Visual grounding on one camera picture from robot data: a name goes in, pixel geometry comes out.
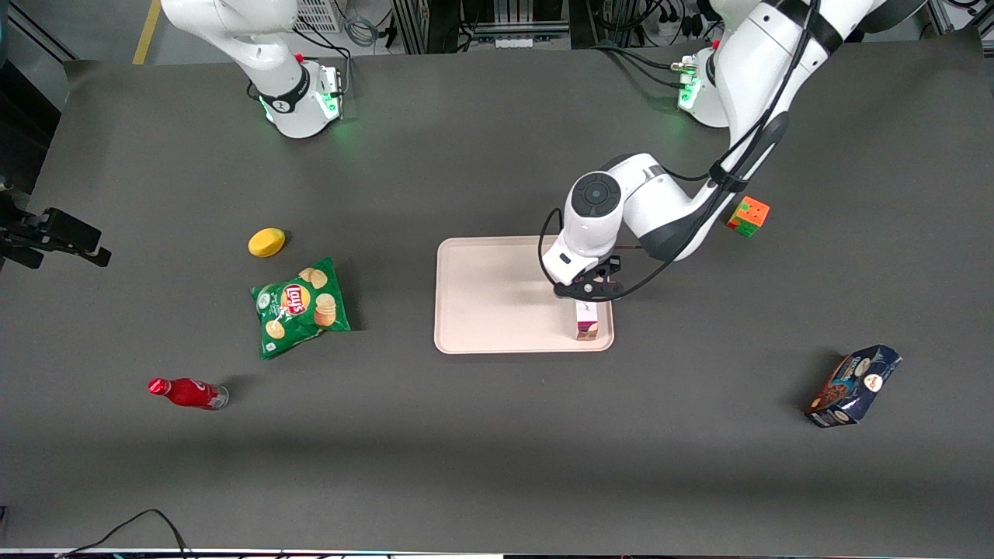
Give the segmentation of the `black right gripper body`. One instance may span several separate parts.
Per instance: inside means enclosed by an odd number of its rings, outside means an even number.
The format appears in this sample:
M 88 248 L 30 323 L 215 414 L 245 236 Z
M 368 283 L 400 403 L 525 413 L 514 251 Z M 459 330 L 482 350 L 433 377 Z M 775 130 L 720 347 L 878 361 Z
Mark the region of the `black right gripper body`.
M 3 238 L 39 238 L 40 218 L 27 210 L 31 196 L 8 181 L 1 181 L 1 234 Z

